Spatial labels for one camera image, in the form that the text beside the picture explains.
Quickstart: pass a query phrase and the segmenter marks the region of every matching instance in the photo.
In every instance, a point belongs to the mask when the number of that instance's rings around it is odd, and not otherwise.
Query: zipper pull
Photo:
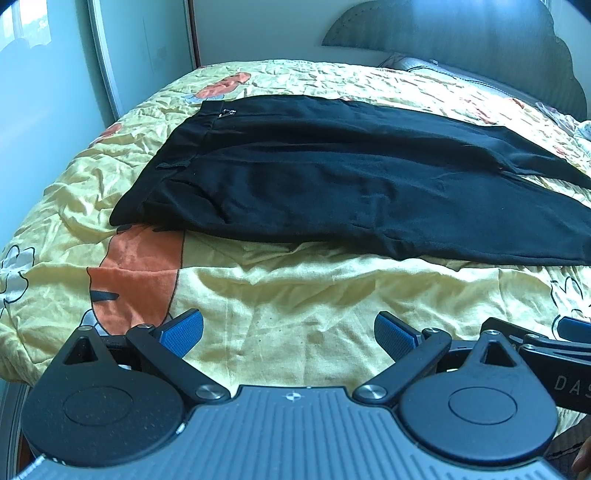
[[[218,118],[224,118],[225,116],[230,116],[230,115],[234,115],[236,113],[235,110],[222,110],[222,113],[220,113],[218,115]]]

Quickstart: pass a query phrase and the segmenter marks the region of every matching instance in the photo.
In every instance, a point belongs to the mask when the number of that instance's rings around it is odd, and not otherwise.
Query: bed frame
[[[340,16],[322,44],[437,60],[587,118],[569,48],[540,0],[363,2]]]

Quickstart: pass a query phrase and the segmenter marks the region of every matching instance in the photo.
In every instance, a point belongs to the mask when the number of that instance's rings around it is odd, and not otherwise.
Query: blue gripper pad
[[[378,345],[395,362],[423,341],[420,332],[388,312],[379,312],[375,318],[374,336]]]
[[[569,342],[591,343],[591,323],[572,317],[562,317],[556,326],[560,338]]]
[[[197,309],[187,310],[156,329],[156,338],[177,357],[182,358],[203,336],[203,315]]]

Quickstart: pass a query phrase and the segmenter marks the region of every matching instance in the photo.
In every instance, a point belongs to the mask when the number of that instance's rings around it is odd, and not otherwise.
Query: human hand
[[[579,479],[586,478],[591,468],[591,437],[585,440],[573,462],[573,472],[579,473]]]

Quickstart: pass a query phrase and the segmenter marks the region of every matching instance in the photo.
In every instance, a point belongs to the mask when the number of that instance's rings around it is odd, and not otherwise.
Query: pillow
[[[476,86],[480,90],[493,95],[498,95],[503,98],[517,98],[533,107],[535,107],[535,104],[540,101],[539,99],[505,85],[504,83],[480,75],[475,75],[471,72],[466,72],[465,70],[439,65],[435,60],[425,61],[400,54],[394,54],[384,60],[379,67],[417,73],[428,71],[429,76],[433,78],[448,81],[454,79],[459,83],[467,83]]]

